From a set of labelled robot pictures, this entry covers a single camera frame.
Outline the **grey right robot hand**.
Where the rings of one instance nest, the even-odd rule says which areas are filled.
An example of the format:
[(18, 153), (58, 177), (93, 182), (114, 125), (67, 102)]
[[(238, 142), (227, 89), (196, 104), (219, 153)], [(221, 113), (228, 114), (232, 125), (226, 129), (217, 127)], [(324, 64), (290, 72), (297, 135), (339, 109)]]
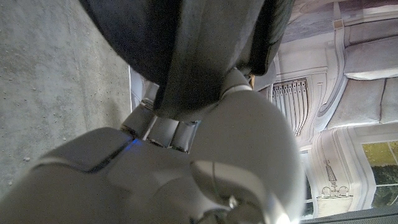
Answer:
[(298, 223), (305, 174), (282, 113), (234, 69), (197, 123), (149, 93), (121, 129), (42, 156), (1, 200), (2, 223)]

